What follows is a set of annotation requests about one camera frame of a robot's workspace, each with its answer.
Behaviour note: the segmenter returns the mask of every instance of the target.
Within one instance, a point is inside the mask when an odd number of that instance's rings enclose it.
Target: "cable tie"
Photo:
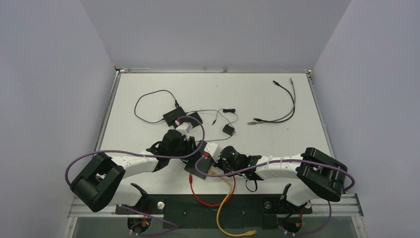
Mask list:
[[[272,156],[272,155],[270,155],[270,156],[268,157],[267,164],[265,165],[265,167],[267,168],[267,170],[270,170],[269,166],[270,166],[270,161],[271,161],[272,159],[273,159],[273,156]]]
[[[280,157],[280,170],[281,170],[281,168],[282,168],[282,166],[281,166],[281,165],[283,164],[283,158],[284,158],[284,157]]]

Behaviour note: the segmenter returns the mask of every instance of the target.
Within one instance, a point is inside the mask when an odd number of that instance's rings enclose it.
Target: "gray cable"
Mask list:
[[[293,110],[295,109],[295,106],[296,106],[296,91],[295,91],[295,84],[293,83],[293,80],[292,80],[292,78],[290,78],[290,83],[292,84],[292,88],[293,88],[293,97],[294,97],[294,103],[293,103],[293,107],[292,107],[292,110],[290,110],[290,112],[288,113],[288,114],[286,114],[285,116],[283,116],[283,117],[281,117],[281,118],[279,118],[279,119],[276,119],[276,120],[271,120],[271,122],[276,122],[276,121],[279,121],[279,120],[282,120],[282,119],[285,119],[286,117],[288,117],[292,112],[293,112]],[[249,122],[248,123],[248,125],[256,125],[256,124],[263,124],[263,123],[266,123],[265,121],[251,121],[251,122]]]

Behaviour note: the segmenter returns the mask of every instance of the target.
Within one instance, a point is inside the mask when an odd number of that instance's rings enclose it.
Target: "red cable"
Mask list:
[[[221,203],[218,203],[218,204],[208,204],[208,203],[206,203],[206,202],[203,202],[195,193],[194,193],[194,189],[193,189],[193,176],[190,174],[190,177],[189,177],[189,180],[190,180],[190,188],[191,188],[191,191],[193,192],[193,195],[194,195],[194,197],[201,203],[201,204],[203,204],[203,205],[205,205],[205,206],[208,206],[208,207],[218,207],[218,206],[220,206],[221,205]],[[229,201],[230,200],[230,198],[232,197],[232,195],[233,195],[233,192],[235,191],[235,188],[236,188],[236,179],[235,179],[235,176],[233,176],[233,191],[232,191],[232,193],[229,195],[229,197],[227,198],[227,200],[226,200],[226,202],[227,201]]]
[[[149,208],[148,208],[146,213],[148,214],[151,211],[152,211],[152,205],[149,203]],[[142,222],[144,222],[144,223],[146,222],[146,216],[143,216]]]

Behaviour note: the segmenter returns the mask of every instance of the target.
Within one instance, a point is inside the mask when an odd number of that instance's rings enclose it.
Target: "metal frame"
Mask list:
[[[125,68],[119,69],[120,73],[309,73],[310,70],[285,70],[285,69],[240,69],[240,68],[206,68],[202,69],[158,69],[158,68]]]
[[[329,213],[328,203],[323,199],[311,200],[312,214],[308,217],[326,217]],[[357,194],[343,194],[339,202],[331,204],[332,216],[334,217],[360,217],[363,216],[362,207]],[[142,217],[142,215],[118,215],[115,206],[107,206],[103,210],[93,213],[88,206],[78,197],[75,197],[70,208],[69,217]]]
[[[187,70],[178,70],[178,69],[151,69],[151,68],[139,68],[139,69],[118,69],[116,71],[114,84],[112,86],[111,94],[109,97],[108,106],[104,115],[104,120],[101,126],[101,130],[98,135],[97,144],[95,150],[99,150],[102,145],[102,140],[104,138],[106,126],[108,123],[109,115],[112,110],[112,105],[115,99],[115,95],[118,89],[119,81],[122,73],[305,73],[308,78],[308,83],[311,88],[312,96],[315,101],[316,109],[318,111],[319,119],[322,123],[322,128],[324,130],[325,138],[328,143],[328,148],[330,150],[331,156],[335,158],[334,151],[331,145],[331,141],[328,136],[328,131],[323,120],[321,111],[319,109],[318,101],[315,96],[313,82],[310,75],[310,70],[302,71],[292,71],[292,70],[278,70],[278,69],[261,69],[261,70],[238,70],[238,69],[187,69]],[[365,226],[363,224],[363,212],[362,207],[359,202],[357,194],[343,194],[342,199],[338,203],[331,205],[332,216],[351,216],[353,225],[355,227],[356,234],[359,238],[367,238],[367,233]],[[307,216],[327,216],[328,215],[328,205],[327,202],[322,199],[315,199],[312,202],[313,213],[308,214]],[[64,238],[71,238],[73,236],[74,227],[77,222],[77,217],[140,217],[139,215],[116,215],[115,206],[107,206],[103,210],[93,213],[90,209],[78,198],[74,197],[69,216],[67,219],[66,227],[63,233]]]

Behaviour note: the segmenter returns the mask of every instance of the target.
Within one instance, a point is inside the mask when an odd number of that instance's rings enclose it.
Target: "black mounting plate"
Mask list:
[[[206,203],[220,203],[226,195],[198,195]],[[224,228],[262,227],[263,229],[278,229],[277,214],[285,216],[291,213],[287,205],[277,204],[281,194],[234,194],[223,205],[220,223]],[[163,210],[157,208],[157,203],[163,201]],[[266,209],[264,203],[269,201],[271,208]],[[152,205],[150,214],[164,214],[164,219],[175,222],[183,229],[216,229],[217,207],[207,207],[201,204],[193,195],[149,194],[148,203]],[[116,214],[135,214],[117,206]],[[312,209],[303,209],[304,214],[312,213]],[[164,229],[171,225],[163,224]]]

